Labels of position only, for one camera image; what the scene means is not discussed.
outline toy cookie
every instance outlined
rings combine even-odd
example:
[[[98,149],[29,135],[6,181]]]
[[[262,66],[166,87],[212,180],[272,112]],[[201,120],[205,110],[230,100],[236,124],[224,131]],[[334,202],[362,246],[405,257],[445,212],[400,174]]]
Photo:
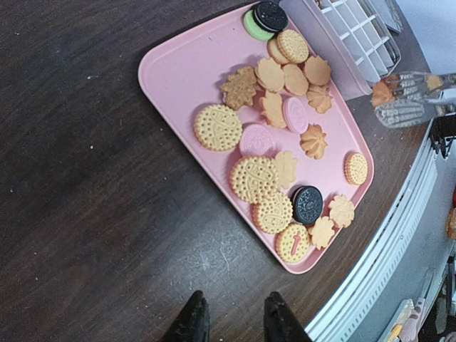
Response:
[[[311,85],[307,91],[307,99],[309,100],[309,105],[315,108],[318,114],[324,114],[332,107],[332,97],[329,95],[327,85]]]
[[[302,224],[313,224],[323,211],[321,192],[312,186],[298,188],[293,195],[293,216]]]
[[[241,200],[258,204],[277,193],[279,176],[268,158],[243,157],[233,167],[229,183]]]
[[[315,221],[315,225],[308,229],[311,235],[311,243],[320,250],[322,247],[328,246],[329,240],[334,235],[333,231],[334,222],[329,217],[319,217]]]
[[[288,129],[297,134],[307,131],[309,120],[301,100],[294,96],[287,98],[283,106],[284,119]]]
[[[304,134],[301,134],[301,148],[307,157],[321,159],[325,154],[328,144],[325,141],[326,133],[323,133],[320,125],[309,125]]]
[[[253,10],[250,10],[245,13],[244,15],[244,28],[247,33],[259,40],[259,41],[268,41],[272,37],[274,37],[274,34],[268,31],[265,31],[262,29],[258,24],[255,22],[254,19],[254,14]]]
[[[277,192],[269,199],[254,205],[252,216],[255,225],[263,232],[277,234],[289,225],[293,216],[293,207],[286,195]]]
[[[277,39],[271,39],[267,44],[268,53],[278,64],[288,64],[290,61],[280,52]]]
[[[305,226],[290,224],[276,240],[276,251],[285,262],[296,263],[307,254],[310,246],[309,233]]]
[[[227,82],[220,86],[220,90],[225,95],[225,104],[234,110],[239,110],[243,105],[252,107],[253,97],[257,94],[256,79],[251,66],[240,68],[234,75],[229,75]]]
[[[255,73],[258,77],[259,85],[264,89],[277,93],[284,88],[284,72],[274,59],[260,59],[255,68]]]
[[[292,152],[285,151],[277,153],[272,163],[276,165],[279,175],[279,185],[282,189],[288,189],[290,183],[296,180],[296,165],[298,164],[298,160],[293,158]]]
[[[259,99],[259,105],[263,108],[261,114],[266,117],[268,125],[275,128],[286,127],[280,94],[270,93],[266,90],[264,97]]]
[[[296,64],[282,67],[285,75],[285,89],[296,96],[304,96],[309,89],[309,82],[302,70]]]
[[[446,230],[450,239],[456,239],[456,208],[448,214]]]
[[[368,162],[361,153],[352,153],[345,160],[345,177],[350,184],[361,185],[368,177]]]
[[[248,125],[242,133],[239,141],[239,151],[242,156],[263,155],[269,157],[274,151],[274,140],[271,133],[263,125],[252,123]]]
[[[394,101],[393,93],[391,93],[391,90],[388,88],[385,82],[377,82],[373,85],[372,90],[373,107],[377,107],[378,105],[383,105],[385,103],[391,103]]]
[[[231,150],[242,136],[241,120],[225,105],[209,105],[201,110],[193,128],[201,145],[211,151]]]
[[[309,57],[304,66],[304,74],[310,83],[315,86],[325,86],[328,84],[331,77],[331,68],[328,62],[323,60],[320,56]]]
[[[288,16],[275,2],[261,1],[253,10],[254,20],[265,31],[277,33],[288,25]]]
[[[355,218],[355,206],[345,195],[336,195],[329,203],[329,218],[336,228],[348,227]]]
[[[292,63],[302,63],[309,57],[309,48],[301,34],[284,30],[277,36],[280,52]]]

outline black sandwich cookie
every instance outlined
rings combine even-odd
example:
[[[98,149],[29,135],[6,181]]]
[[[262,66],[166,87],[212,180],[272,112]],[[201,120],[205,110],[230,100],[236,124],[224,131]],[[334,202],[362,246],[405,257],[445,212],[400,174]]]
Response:
[[[272,1],[262,1],[253,8],[255,23],[270,33],[283,31],[288,25],[285,11]]]
[[[302,224],[313,224],[323,211],[323,197],[316,187],[298,188],[293,195],[293,216]]]

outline dark wooden table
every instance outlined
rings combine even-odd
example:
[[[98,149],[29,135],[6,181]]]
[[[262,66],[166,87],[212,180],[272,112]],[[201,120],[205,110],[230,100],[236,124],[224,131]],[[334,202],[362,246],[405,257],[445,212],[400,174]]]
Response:
[[[386,130],[350,101],[375,160],[356,220],[309,273],[287,273],[137,81],[143,55],[240,0],[0,4],[0,341],[154,341],[190,294],[213,341],[262,341],[280,291],[303,325],[363,253],[425,126]],[[398,70],[427,69],[410,28]]]

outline pink cookie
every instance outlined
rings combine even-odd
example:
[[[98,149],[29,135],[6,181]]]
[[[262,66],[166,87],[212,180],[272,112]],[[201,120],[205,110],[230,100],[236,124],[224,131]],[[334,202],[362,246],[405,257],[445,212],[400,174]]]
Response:
[[[301,134],[307,131],[309,120],[306,109],[298,98],[287,98],[283,109],[286,125],[291,132]]]
[[[263,125],[252,123],[242,133],[239,151],[243,157],[247,155],[263,155],[269,157],[274,151],[274,141],[268,129]]]

